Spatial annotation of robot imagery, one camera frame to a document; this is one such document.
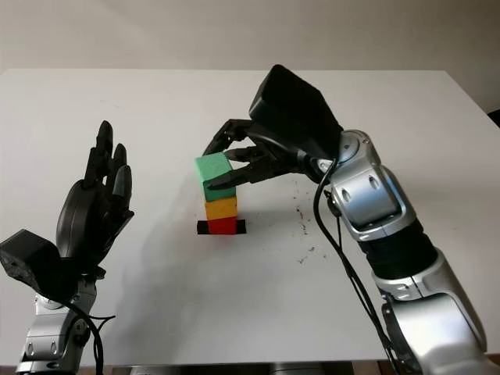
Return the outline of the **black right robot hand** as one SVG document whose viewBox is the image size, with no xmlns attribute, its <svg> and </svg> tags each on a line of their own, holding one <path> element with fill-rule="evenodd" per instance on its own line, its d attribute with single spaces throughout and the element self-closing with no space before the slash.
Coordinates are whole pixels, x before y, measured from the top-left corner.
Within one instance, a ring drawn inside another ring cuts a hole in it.
<svg viewBox="0 0 500 375">
<path fill-rule="evenodd" d="M 278 134 L 254 120 L 230 119 L 213 136 L 204 154 L 222 152 L 229 160 L 245 166 L 211 177 L 205 185 L 218 191 L 289 173 L 304 174 L 318 184 L 323 178 L 318 162 L 338 157 L 339 138 L 338 131 L 330 137 L 292 127 Z"/>
</svg>

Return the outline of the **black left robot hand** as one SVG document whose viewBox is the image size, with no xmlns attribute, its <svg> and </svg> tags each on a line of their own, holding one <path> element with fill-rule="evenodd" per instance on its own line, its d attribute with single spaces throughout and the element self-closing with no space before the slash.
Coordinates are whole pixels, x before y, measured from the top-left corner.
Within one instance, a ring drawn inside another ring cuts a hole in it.
<svg viewBox="0 0 500 375">
<path fill-rule="evenodd" d="M 84 178 L 70 189 L 56 228 L 63 262 L 79 274 L 103 278 L 99 266 L 134 216 L 130 210 L 132 172 L 127 150 L 113 144 L 112 125 L 102 121 L 90 149 Z"/>
</svg>

